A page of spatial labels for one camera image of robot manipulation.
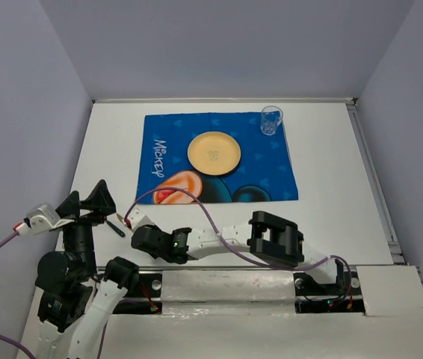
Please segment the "gold knife green handle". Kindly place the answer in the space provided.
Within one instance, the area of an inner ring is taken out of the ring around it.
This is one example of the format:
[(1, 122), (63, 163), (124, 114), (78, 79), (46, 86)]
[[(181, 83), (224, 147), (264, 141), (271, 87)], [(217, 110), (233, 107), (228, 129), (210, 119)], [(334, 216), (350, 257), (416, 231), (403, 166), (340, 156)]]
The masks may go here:
[(123, 224), (124, 226), (126, 226), (128, 228), (131, 227), (129, 219), (125, 219), (122, 215), (120, 215), (118, 213), (116, 214), (116, 217), (121, 224)]

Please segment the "yellow round plate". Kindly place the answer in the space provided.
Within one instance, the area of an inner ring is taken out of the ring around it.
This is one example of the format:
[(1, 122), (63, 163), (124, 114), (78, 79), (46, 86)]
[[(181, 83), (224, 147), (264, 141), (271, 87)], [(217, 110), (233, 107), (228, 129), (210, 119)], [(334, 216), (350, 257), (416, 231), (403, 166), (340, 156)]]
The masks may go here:
[(188, 161), (200, 173), (221, 176), (235, 170), (241, 160), (238, 142), (223, 132), (204, 132), (188, 146)]

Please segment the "blue Mickey placemat cloth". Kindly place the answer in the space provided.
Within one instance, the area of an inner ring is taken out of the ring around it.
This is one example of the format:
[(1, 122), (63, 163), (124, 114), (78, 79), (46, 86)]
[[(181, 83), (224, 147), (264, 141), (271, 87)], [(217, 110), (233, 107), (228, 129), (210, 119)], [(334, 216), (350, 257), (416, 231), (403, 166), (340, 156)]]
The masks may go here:
[[(189, 204), (186, 191), (203, 203), (297, 200), (297, 184), (282, 127), (274, 135), (260, 129), (259, 112), (147, 115), (144, 120), (136, 196), (144, 204)], [(237, 141), (241, 159), (223, 176), (197, 171), (188, 147), (205, 132)]]

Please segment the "clear plastic cup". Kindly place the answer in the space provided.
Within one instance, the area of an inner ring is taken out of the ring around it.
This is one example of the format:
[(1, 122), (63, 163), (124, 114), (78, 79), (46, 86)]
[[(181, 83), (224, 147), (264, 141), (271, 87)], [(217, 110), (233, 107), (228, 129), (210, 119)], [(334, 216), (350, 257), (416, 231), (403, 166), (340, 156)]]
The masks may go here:
[(266, 106), (261, 112), (260, 129), (264, 135), (275, 135), (282, 123), (283, 112), (274, 105)]

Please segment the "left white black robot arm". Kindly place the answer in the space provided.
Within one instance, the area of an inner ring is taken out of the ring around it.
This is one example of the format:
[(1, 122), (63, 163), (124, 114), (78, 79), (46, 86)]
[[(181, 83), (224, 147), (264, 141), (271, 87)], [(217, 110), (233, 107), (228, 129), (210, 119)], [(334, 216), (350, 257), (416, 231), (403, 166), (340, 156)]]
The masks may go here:
[(96, 289), (87, 284), (97, 273), (93, 228), (115, 212), (101, 179), (84, 200), (73, 191), (57, 208), (44, 203), (28, 213), (33, 234), (60, 230), (64, 245), (37, 265), (38, 358), (86, 358), (115, 307), (137, 289), (139, 268), (122, 257), (108, 262)]

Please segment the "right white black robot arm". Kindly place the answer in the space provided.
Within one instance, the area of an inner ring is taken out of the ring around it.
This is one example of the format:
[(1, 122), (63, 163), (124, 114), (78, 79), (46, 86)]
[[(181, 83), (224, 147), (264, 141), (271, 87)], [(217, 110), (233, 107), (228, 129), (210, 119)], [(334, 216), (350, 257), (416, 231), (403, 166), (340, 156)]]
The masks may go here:
[(245, 224), (210, 230), (183, 227), (166, 233), (140, 211), (125, 220), (133, 232), (131, 246), (154, 259), (184, 265), (218, 254), (235, 254), (261, 268), (306, 272), (300, 285), (306, 295), (349, 296), (345, 261), (305, 243), (298, 226), (264, 211)]

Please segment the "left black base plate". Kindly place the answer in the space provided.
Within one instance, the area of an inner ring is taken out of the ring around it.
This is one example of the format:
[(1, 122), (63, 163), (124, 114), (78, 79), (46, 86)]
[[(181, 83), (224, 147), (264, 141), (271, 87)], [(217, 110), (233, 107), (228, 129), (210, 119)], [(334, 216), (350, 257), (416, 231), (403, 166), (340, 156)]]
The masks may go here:
[(127, 292), (113, 314), (117, 315), (158, 315), (162, 312), (162, 273), (140, 273), (136, 287)]

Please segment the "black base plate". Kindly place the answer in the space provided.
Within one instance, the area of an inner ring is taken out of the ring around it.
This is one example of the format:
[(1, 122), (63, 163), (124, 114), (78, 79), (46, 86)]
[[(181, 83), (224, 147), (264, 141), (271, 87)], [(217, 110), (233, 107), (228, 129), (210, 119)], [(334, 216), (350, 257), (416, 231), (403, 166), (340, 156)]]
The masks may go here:
[(365, 313), (359, 276), (345, 272), (344, 280), (334, 284), (319, 284), (305, 273), (294, 276), (297, 314)]
[(158, 315), (162, 312), (162, 273), (140, 273), (136, 287), (127, 292), (113, 314), (117, 315)]

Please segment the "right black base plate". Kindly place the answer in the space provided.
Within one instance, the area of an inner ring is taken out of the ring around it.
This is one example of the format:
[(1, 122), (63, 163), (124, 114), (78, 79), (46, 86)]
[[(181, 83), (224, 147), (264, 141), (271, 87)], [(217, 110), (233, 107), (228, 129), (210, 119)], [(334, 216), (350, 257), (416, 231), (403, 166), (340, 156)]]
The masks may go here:
[(365, 313), (359, 276), (345, 272), (344, 280), (334, 284), (319, 284), (305, 273), (294, 276), (297, 314)]

